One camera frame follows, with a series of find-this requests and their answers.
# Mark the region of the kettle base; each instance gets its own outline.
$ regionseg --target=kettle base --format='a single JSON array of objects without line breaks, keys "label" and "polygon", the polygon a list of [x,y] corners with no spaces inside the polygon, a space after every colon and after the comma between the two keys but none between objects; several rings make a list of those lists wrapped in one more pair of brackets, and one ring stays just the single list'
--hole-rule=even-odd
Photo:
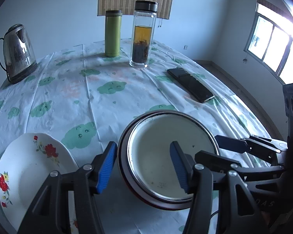
[{"label": "kettle base", "polygon": [[29,65],[27,68],[25,68],[24,70],[22,70],[17,75],[15,75],[13,77],[9,77],[9,75],[8,75],[8,80],[9,80],[9,82],[11,84],[16,84],[16,83],[22,81],[23,79],[25,79],[31,73],[33,73],[36,70],[37,67],[38,67],[37,62],[34,62],[33,64]]}]

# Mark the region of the tea bottle lid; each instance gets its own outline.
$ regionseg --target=tea bottle lid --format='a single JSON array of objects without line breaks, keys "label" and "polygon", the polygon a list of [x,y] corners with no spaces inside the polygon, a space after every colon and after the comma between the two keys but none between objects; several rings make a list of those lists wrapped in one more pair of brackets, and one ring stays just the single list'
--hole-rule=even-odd
[{"label": "tea bottle lid", "polygon": [[106,17],[119,17],[122,16],[123,13],[122,11],[105,11],[105,16]]},{"label": "tea bottle lid", "polygon": [[135,2],[135,11],[157,12],[157,2],[136,1]]}]

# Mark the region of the window frame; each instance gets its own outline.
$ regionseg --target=window frame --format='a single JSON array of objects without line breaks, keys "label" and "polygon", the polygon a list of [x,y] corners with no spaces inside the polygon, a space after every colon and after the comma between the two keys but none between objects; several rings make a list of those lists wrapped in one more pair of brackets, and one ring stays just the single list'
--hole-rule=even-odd
[{"label": "window frame", "polygon": [[[260,59],[258,58],[255,54],[253,54],[251,51],[249,51],[249,46],[252,42],[252,38],[253,38],[253,35],[254,35],[254,32],[255,32],[255,29],[256,29],[256,25],[257,25],[257,21],[258,21],[258,17],[261,17],[267,21],[269,21],[270,23],[273,24],[272,26],[272,31],[271,31],[271,34],[270,34],[270,39],[269,39],[269,42],[268,42],[268,45],[267,45],[267,48],[263,54],[263,58]],[[293,42],[293,37],[291,35],[289,35],[288,33],[286,33],[288,36],[289,36],[289,42],[285,48],[285,51],[284,51],[284,54],[283,54],[283,57],[281,59],[281,62],[276,70],[276,72],[274,72],[265,62],[264,62],[264,58],[266,56],[266,53],[267,53],[267,50],[268,50],[268,47],[269,47],[269,44],[270,44],[270,41],[271,41],[271,38],[272,38],[272,34],[273,34],[273,31],[275,29],[275,27],[279,28],[280,30],[282,30],[283,32],[285,32],[280,26],[278,26],[278,24],[276,24],[275,22],[273,22],[271,19],[265,17],[264,15],[258,13],[257,11],[255,12],[255,17],[254,17],[254,21],[253,21],[253,25],[252,25],[252,29],[251,29],[251,32],[250,32],[250,35],[248,37],[248,40],[247,40],[247,43],[246,43],[246,46],[244,48],[244,51],[252,56],[255,60],[257,60],[259,63],[261,63],[262,65],[264,65],[269,71],[270,73],[272,73],[274,75],[274,77],[281,83],[281,84],[285,84],[285,82],[280,78],[280,74],[285,66],[285,63],[287,62],[287,59],[289,57],[289,54],[290,54],[290,48],[291,48],[291,45],[292,45],[292,42]]]}]

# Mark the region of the green thermos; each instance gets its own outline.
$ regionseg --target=green thermos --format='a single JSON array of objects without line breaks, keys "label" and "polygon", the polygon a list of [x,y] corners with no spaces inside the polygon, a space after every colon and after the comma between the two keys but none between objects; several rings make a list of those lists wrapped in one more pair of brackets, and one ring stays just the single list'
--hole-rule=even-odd
[{"label": "green thermos", "polygon": [[105,12],[105,55],[119,56],[121,41],[121,11]]}]

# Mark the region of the white plate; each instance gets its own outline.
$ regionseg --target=white plate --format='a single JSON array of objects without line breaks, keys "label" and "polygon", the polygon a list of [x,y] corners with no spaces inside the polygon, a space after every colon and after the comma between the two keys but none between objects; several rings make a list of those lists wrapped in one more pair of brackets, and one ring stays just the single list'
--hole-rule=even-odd
[{"label": "white plate", "polygon": [[169,147],[177,141],[184,153],[216,154],[213,136],[198,121],[181,114],[157,114],[137,124],[128,142],[128,160],[140,184],[156,197],[183,201],[192,197],[180,187]]},{"label": "white plate", "polygon": [[[39,188],[53,170],[75,172],[78,166],[65,146],[45,133],[25,133],[10,143],[0,159],[0,202],[18,230]],[[69,192],[72,233],[78,233],[74,193]]]}]

